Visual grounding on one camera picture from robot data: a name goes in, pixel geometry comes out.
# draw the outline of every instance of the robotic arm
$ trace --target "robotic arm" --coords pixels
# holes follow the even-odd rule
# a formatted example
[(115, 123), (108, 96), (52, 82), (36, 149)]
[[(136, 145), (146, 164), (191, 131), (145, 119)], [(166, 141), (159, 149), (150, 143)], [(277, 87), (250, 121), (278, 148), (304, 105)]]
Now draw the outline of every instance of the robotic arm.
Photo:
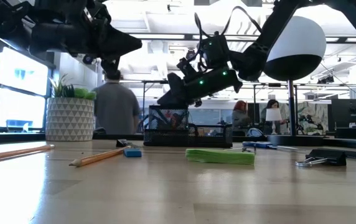
[[(158, 103), (160, 105), (195, 103), (196, 106), (200, 106), (201, 98), (230, 86), (238, 92), (242, 83), (237, 79), (237, 74), (246, 81), (255, 81), (260, 77), (270, 50), (294, 12), (301, 7), (319, 4), (326, 4), (343, 12), (356, 28), (356, 0), (275, 0), (273, 12), (260, 31), (260, 36), (243, 53), (229, 50), (225, 37), (218, 32), (208, 36), (208, 39), (200, 40), (199, 54), (205, 59), (207, 68), (212, 70), (202, 72), (199, 69), (196, 72), (189, 64), (190, 59), (181, 59), (177, 67), (185, 75), (184, 79), (181, 80), (174, 73), (168, 74), (171, 90), (160, 98)], [(201, 26), (199, 29), (200, 35), (203, 35)], [(228, 61), (231, 62), (233, 69), (228, 67)]]
[(101, 58), (105, 72), (118, 69), (119, 58), (142, 42), (110, 25), (111, 16), (97, 0), (36, 0), (15, 6), (0, 0), (0, 39), (31, 54), (45, 51), (86, 54), (85, 63)]

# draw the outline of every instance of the potted plant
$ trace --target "potted plant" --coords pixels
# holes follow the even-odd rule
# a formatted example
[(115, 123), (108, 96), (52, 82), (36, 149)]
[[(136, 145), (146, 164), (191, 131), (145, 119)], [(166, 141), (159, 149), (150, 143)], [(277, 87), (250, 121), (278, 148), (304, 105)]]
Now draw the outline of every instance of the potted plant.
[(91, 141), (96, 94), (66, 85), (67, 74), (53, 81), (53, 97), (48, 99), (45, 138), (47, 141)]

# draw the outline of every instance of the window frame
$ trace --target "window frame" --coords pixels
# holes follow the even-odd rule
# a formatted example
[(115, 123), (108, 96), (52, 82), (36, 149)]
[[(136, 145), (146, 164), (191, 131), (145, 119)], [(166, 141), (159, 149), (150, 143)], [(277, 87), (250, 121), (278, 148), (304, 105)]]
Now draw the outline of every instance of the window frame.
[[(29, 128), (29, 131), (45, 131), (45, 126), (46, 126), (46, 117), (47, 117), (47, 100), (48, 98), (51, 97), (51, 83), (50, 83), (50, 78), (53, 77), (53, 74), (54, 74), (54, 69), (56, 68), (56, 66), (50, 62), (46, 62), (46, 61), (43, 61), (41, 59), (38, 59), (38, 58), (35, 58), (31, 55), (27, 55), (23, 52), (20, 52), (20, 51), (17, 51), (17, 50), (14, 50), (15, 52), (19, 53), (19, 54), (22, 54), (26, 57), (29, 57), (31, 58), (32, 60), (35, 60), (36, 62), (39, 62), (41, 63), (42, 65), (45, 65), (47, 68), (48, 68), (48, 74), (47, 74), (47, 86), (46, 86), (46, 93), (45, 95), (40, 95), (40, 94), (37, 94), (37, 93), (34, 93), (34, 92), (31, 92), (31, 91), (27, 91), (27, 90), (23, 90), (23, 89), (20, 89), (20, 88), (16, 88), (16, 87), (12, 87), (12, 86), (8, 86), (8, 85), (2, 85), (0, 84), (0, 88), (5, 88), (5, 89), (8, 89), (8, 90), (11, 90), (11, 91), (15, 91), (15, 92), (18, 92), (18, 93), (23, 93), (25, 95), (30, 95), (30, 96), (39, 96), (39, 97), (43, 97), (45, 99), (45, 104), (44, 104), (44, 116), (43, 116), (43, 119), (42, 119), (42, 128)], [(11, 131), (20, 131), (22, 130), (22, 128), (8, 128), (9, 130)]]

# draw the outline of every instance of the cable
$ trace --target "cable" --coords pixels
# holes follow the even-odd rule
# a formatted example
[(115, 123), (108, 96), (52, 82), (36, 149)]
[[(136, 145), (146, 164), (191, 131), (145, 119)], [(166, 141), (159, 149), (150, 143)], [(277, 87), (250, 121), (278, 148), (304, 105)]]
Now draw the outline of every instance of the cable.
[(353, 91), (356, 94), (356, 91), (353, 90), (351, 87), (349, 87), (346, 83), (344, 83), (343, 81), (341, 81), (341, 79), (337, 78), (337, 76), (334, 75), (334, 73), (332, 71), (330, 71), (329, 69), (326, 68), (326, 66), (324, 66), (324, 64), (321, 63), (321, 65), (334, 77), (336, 78), (338, 81), (340, 81), (343, 85), (345, 85), (345, 87), (347, 87), (349, 90)]
[(229, 27), (229, 24), (230, 24), (230, 19), (231, 19), (231, 17), (232, 17), (232, 14), (233, 14), (234, 10), (236, 10), (236, 9), (239, 9), (239, 10), (241, 10), (244, 14), (246, 14), (246, 16), (249, 18), (249, 20), (251, 21), (251, 23), (253, 23), (254, 26), (258, 29), (258, 31), (259, 31), (259, 32), (262, 32), (261, 26), (249, 15), (249, 13), (247, 13), (246, 9), (242, 8), (241, 6), (235, 6), (235, 7), (232, 9), (231, 13), (230, 13), (228, 22), (227, 22), (227, 24), (225, 25), (225, 28), (223, 29), (221, 35), (223, 35), (223, 34), (227, 31), (227, 29), (228, 29), (228, 27)]
[(200, 52), (199, 48), (200, 48), (200, 46), (202, 45), (202, 41), (203, 41), (203, 38), (202, 38), (203, 33), (205, 34), (205, 36), (209, 37), (209, 35), (207, 35), (207, 34), (202, 30), (202, 22), (200, 21), (200, 18), (199, 18), (199, 16), (197, 15), (196, 12), (195, 12), (195, 23), (196, 23), (197, 28), (199, 29), (199, 46), (198, 46), (198, 48), (197, 48), (197, 50), (196, 50), (196, 54), (195, 54), (193, 57), (189, 58), (189, 59), (188, 59), (188, 62), (193, 61), (193, 60), (198, 56), (198, 54), (199, 54), (199, 52)]

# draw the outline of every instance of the table surface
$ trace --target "table surface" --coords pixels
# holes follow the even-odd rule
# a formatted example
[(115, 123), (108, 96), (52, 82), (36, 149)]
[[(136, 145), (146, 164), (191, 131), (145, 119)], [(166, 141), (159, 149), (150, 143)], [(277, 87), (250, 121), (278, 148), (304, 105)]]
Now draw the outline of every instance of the table surface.
[[(44, 144), (5, 144), (0, 152)], [(74, 159), (116, 141), (54, 144), (0, 161), (0, 223), (356, 223), (353, 159), (303, 168), (294, 161), (308, 151), (259, 149), (254, 166), (205, 164), (187, 162), (184, 148), (146, 147), (142, 158), (75, 168)]]

